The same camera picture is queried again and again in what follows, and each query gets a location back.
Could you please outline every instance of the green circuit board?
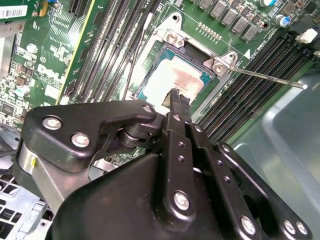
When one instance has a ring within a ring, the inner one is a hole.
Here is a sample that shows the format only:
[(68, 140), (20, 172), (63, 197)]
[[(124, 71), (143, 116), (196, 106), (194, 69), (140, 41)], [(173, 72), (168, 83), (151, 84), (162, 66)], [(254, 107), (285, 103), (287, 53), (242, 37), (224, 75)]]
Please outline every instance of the green circuit board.
[[(29, 18), (23, 32), (16, 35), (9, 74), (0, 82), (0, 121), (20, 131), (26, 113), (32, 108), (82, 102), (80, 99), (83, 98), (80, 98), (79, 93), (87, 90), (88, 85), (86, 84), (90, 79), (94, 81), (89, 89), (97, 93), (92, 96), (91, 92), (88, 93), (88, 101), (120, 100), (131, 65), (131, 45), (135, 42), (135, 38), (139, 37), (138, 28), (143, 26), (146, 15), (143, 11), (141, 14), (134, 15), (134, 9), (150, 10), (150, 6), (155, 2), (159, 4), (145, 32), (139, 51), (140, 55), (152, 39), (154, 30), (169, 16), (179, 13), (182, 16), (180, 31), (218, 56), (223, 56), (230, 51), (236, 52), (236, 67), (245, 68), (247, 64), (254, 61), (256, 55), (280, 28), (275, 23), (275, 17), (284, 14), (285, 9), (288, 11), (289, 1), (277, 0), (274, 6), (262, 7), (257, 0), (244, 0), (238, 1), (236, 8), (232, 5), (234, 1), (221, 0), (219, 3), (225, 6), (225, 11), (229, 10), (236, 14), (235, 19), (246, 19), (248, 22), (246, 28), (252, 27), (256, 30), (253, 37), (246, 35), (245, 32), (237, 33), (234, 23), (229, 24), (225, 19), (226, 16), (219, 17), (219, 19), (213, 17), (212, 11), (217, 0), (88, 0), (83, 16), (75, 16), (70, 13), (71, 0), (49, 3), (45, 16)], [(203, 6), (203, 2), (209, 2), (210, 5)], [(311, 1), (303, 0), (302, 2), (307, 6)], [(119, 14), (116, 11), (117, 8), (122, 9), (124, 17), (122, 21), (114, 23), (116, 27), (114, 31), (111, 30), (113, 32), (108, 38), (101, 39), (102, 42), (109, 41), (108, 50), (103, 58), (105, 61), (98, 65), (95, 62), (88, 62), (87, 56), (93, 52), (91, 48), (93, 43), (99, 36), (103, 36), (103, 32), (107, 31), (108, 27), (111, 28), (111, 24), (108, 23), (117, 18)], [(247, 9), (250, 9), (250, 12), (247, 15), (242, 14)], [(320, 22), (319, 14), (319, 9), (309, 13), (303, 7), (297, 7), (296, 4), (288, 15), (291, 22), (303, 16)], [(253, 22), (256, 16), (259, 16), (259, 19)], [(155, 64), (155, 59), (164, 45), (164, 41), (155, 42), (145, 59), (138, 60), (139, 64), (135, 66), (135, 73), (137, 69), (140, 71), (139, 74), (132, 76), (133, 82), (129, 88), (133, 94), (136, 93), (150, 68)], [(297, 76), (301, 76), (311, 66), (312, 63), (306, 64), (296, 73), (295, 77), (288, 80), (296, 81)], [(84, 69), (93, 69), (94, 74)], [(216, 95), (212, 96), (210, 104), (199, 110), (201, 104), (210, 97), (210, 93), (220, 80), (212, 78), (205, 85), (206, 87), (191, 105), (192, 113), (198, 110), (193, 118), (196, 122), (209, 110), (210, 105), (214, 104), (214, 99), (222, 95), (238, 75), (238, 73), (232, 73), (226, 84), (216, 89)], [(79, 79), (82, 79), (82, 85), (77, 85)], [(18, 86), (18, 81), (19, 84), (23, 82), (23, 85), (28, 87), (23, 96), (17, 94), (17, 89), (21, 87)]]

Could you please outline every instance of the electronic component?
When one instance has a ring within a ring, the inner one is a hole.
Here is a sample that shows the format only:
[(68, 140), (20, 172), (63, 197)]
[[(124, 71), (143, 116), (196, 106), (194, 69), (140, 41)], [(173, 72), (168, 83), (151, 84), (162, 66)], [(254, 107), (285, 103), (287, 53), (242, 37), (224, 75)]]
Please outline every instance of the electronic component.
[(213, 7), (212, 11), (210, 12), (211, 16), (215, 18), (220, 18), (222, 13), (225, 11), (227, 5), (222, 1), (218, 1), (216, 5)]
[(247, 20), (245, 20), (243, 17), (240, 17), (232, 27), (232, 31), (236, 32), (237, 34), (240, 34), (245, 29), (247, 24)]
[(305, 5), (306, 5), (305, 0), (298, 0), (298, 1), (295, 3), (295, 6), (296, 6), (298, 9), (302, 9)]
[(227, 26), (230, 26), (236, 19), (237, 15), (238, 14), (236, 11), (229, 9), (222, 18), (221, 22)]
[(68, 12), (77, 18), (82, 17), (86, 12), (88, 2), (89, 0), (71, 0)]
[(27, 79), (26, 79), (26, 78), (24, 78), (24, 77), (22, 77), (22, 76), (17, 76), (17, 77), (16, 77), (15, 84), (16, 84), (17, 86), (23, 86), (23, 85), (26, 84), (26, 82), (27, 82)]
[(318, 32), (310, 28), (304, 33), (302, 33), (301, 35), (297, 36), (295, 40), (301, 44), (309, 44), (315, 39), (317, 35), (318, 35)]
[(207, 10), (214, 0), (200, 0), (198, 5), (203, 10)]
[(233, 9), (237, 9), (238, 5), (241, 3), (240, 0), (234, 0), (232, 3), (231, 3), (231, 8)]
[(32, 74), (34, 73), (33, 69), (27, 68), (26, 69), (26, 75), (32, 76)]
[(284, 7), (282, 8), (281, 12), (284, 14), (284, 15), (290, 15), (294, 10), (295, 10), (295, 4), (291, 1), (288, 1)]
[(260, 20), (261, 20), (261, 16), (255, 15), (254, 18), (251, 20), (251, 22), (256, 25)]
[(275, 5), (277, 0), (260, 0), (260, 5), (262, 7), (271, 7)]
[(252, 26), (250, 25), (245, 31), (244, 31), (244, 34), (243, 34), (243, 38), (247, 41), (251, 41), (255, 35), (257, 34), (258, 32), (258, 28), (256, 28), (255, 26)]
[(308, 14), (312, 14), (317, 8), (317, 5), (311, 1), (307, 4), (307, 6), (304, 7), (304, 10), (308, 13)]
[(27, 67), (22, 65), (22, 66), (20, 67), (20, 73), (25, 74), (26, 72), (27, 72)]
[(25, 97), (30, 93), (30, 87), (27, 85), (23, 85), (18, 87), (15, 91), (14, 94), (16, 94), (18, 97)]
[(275, 24), (283, 28), (288, 26), (290, 24), (290, 21), (290, 17), (283, 16), (282, 14), (277, 15), (274, 19)]
[(15, 112), (15, 107), (4, 102), (2, 103), (1, 112), (8, 116), (13, 116)]
[(246, 6), (246, 7), (243, 9), (243, 11), (241, 12), (241, 15), (244, 16), (244, 17), (246, 17), (246, 16), (248, 15), (248, 13), (250, 13), (250, 12), (251, 12), (250, 7)]

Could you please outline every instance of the silver screw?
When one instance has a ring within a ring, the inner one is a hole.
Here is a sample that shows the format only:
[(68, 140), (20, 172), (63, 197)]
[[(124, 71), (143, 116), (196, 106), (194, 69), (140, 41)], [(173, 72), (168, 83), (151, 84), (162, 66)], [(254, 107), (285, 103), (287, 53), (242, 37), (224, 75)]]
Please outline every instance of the silver screw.
[(71, 142), (79, 148), (88, 147), (90, 140), (84, 133), (76, 133), (71, 137)]
[(187, 210), (190, 207), (188, 197), (180, 191), (176, 191), (173, 196), (175, 205), (181, 210)]
[(296, 230), (294, 226), (292, 226), (291, 222), (289, 222), (288, 220), (284, 220), (283, 224), (289, 233), (291, 233), (292, 235), (296, 234)]
[(222, 64), (217, 64), (213, 66), (213, 70), (217, 73), (221, 73), (224, 69), (224, 66)]
[(181, 120), (181, 118), (180, 118), (177, 114), (173, 115), (173, 118), (174, 118), (175, 120), (177, 120), (177, 121), (180, 121), (180, 120)]
[(230, 148), (227, 147), (226, 145), (222, 145), (223, 150), (225, 150), (226, 152), (230, 153)]
[(305, 228), (305, 226), (304, 226), (301, 222), (297, 221), (297, 222), (296, 222), (296, 226), (298, 227), (299, 231), (300, 231), (302, 234), (304, 234), (304, 235), (307, 235), (307, 234), (308, 234), (307, 229)]
[(50, 130), (58, 130), (59, 128), (62, 127), (61, 121), (59, 121), (58, 119), (56, 119), (54, 117), (47, 117), (47, 118), (43, 119), (42, 125), (46, 129), (50, 129)]
[(242, 223), (244, 230), (248, 234), (254, 235), (256, 233), (256, 228), (249, 218), (247, 218), (246, 216), (241, 217), (241, 223)]
[(195, 130), (197, 130), (198, 132), (202, 132), (202, 129), (199, 126), (195, 126)]
[(145, 110), (148, 113), (152, 113), (152, 109), (148, 105), (143, 105), (143, 110)]

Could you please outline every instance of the white capacitor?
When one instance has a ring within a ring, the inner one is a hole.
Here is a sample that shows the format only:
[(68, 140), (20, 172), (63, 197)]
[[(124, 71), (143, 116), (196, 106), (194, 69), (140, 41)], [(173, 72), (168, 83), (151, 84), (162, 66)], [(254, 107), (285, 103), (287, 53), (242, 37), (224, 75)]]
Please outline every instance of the white capacitor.
[(290, 17), (283, 16), (282, 14), (277, 15), (274, 19), (275, 24), (283, 28), (288, 26), (290, 24), (290, 21), (291, 21)]
[(20, 86), (14, 91), (14, 94), (21, 98), (28, 95), (29, 93), (30, 87), (28, 87), (27, 85)]
[(260, 0), (260, 5), (262, 7), (271, 7), (276, 4), (277, 0)]

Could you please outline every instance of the sticker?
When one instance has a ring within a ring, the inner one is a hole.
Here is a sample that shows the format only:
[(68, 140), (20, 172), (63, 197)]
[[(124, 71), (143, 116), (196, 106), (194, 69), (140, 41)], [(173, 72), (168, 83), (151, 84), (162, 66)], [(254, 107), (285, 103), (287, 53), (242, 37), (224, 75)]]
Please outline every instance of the sticker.
[(28, 5), (0, 6), (0, 19), (18, 18), (27, 15)]

